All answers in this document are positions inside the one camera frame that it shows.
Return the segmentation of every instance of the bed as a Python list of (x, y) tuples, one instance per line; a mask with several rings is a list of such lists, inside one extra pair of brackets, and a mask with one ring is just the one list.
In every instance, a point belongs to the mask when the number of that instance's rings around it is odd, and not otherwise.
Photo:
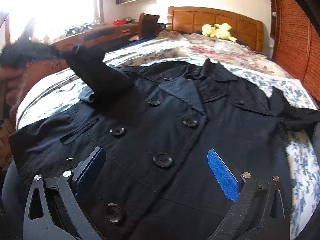
[[(249, 46), (193, 33), (207, 23), (227, 22), (232, 35)], [(106, 65), (111, 67), (148, 66), (167, 60), (187, 61), (203, 65), (207, 58), (221, 62), (233, 74), (258, 85), (271, 96), (272, 86), (281, 89), (295, 107), (316, 109), (299, 80), (293, 79), (279, 65), (260, 54), (263, 28), (260, 21), (212, 8), (169, 7), (167, 31), (155, 39), (107, 53)], [(44, 119), (68, 109), (79, 101), (85, 83), (69, 68), (38, 82), (27, 93), (17, 109), (16, 128)], [(304, 228), (320, 201), (320, 168), (306, 132), (289, 132), (288, 162), (292, 179), (291, 239)]]

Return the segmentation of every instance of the blue and white bedding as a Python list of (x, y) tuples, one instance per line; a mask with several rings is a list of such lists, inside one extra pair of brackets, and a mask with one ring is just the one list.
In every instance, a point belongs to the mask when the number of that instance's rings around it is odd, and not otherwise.
[[(271, 96), (272, 86), (275, 86), (284, 92), (291, 105), (316, 109), (301, 82), (290, 78), (264, 56), (256, 56), (247, 47), (231, 41), (195, 35), (163, 32), (155, 40), (110, 52), (104, 61), (114, 67), (148, 66), (167, 60), (203, 65), (209, 57), (212, 62), (220, 61), (233, 74), (259, 86), (268, 97)], [(20, 104), (17, 128), (21, 129), (68, 109), (79, 101), (78, 95), (84, 86), (84, 82), (71, 69), (42, 79)], [(320, 168), (310, 139), (304, 131), (288, 132), (286, 152), (292, 179), (290, 227), (291, 239), (294, 239), (320, 202)]]

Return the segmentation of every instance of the wooden chair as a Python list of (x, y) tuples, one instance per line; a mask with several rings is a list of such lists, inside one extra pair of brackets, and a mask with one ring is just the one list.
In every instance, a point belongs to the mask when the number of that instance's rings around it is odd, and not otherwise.
[(143, 37), (152, 36), (157, 29), (159, 15), (151, 15), (142, 13), (138, 22), (138, 36), (139, 39)]

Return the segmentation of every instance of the wooden wardrobe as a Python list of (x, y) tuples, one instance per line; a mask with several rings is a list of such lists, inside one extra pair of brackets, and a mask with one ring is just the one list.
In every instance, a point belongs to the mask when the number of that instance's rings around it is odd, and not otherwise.
[(271, 0), (274, 61), (320, 99), (320, 37), (295, 0)]

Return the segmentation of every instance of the plush toy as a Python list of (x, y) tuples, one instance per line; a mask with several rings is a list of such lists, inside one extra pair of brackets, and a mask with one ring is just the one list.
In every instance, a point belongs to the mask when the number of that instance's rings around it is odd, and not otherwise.
[(204, 36), (217, 37), (224, 40), (231, 40), (236, 42), (236, 38), (232, 37), (230, 34), (231, 26), (227, 23), (224, 24), (215, 24), (214, 26), (206, 24), (202, 26), (202, 34)]

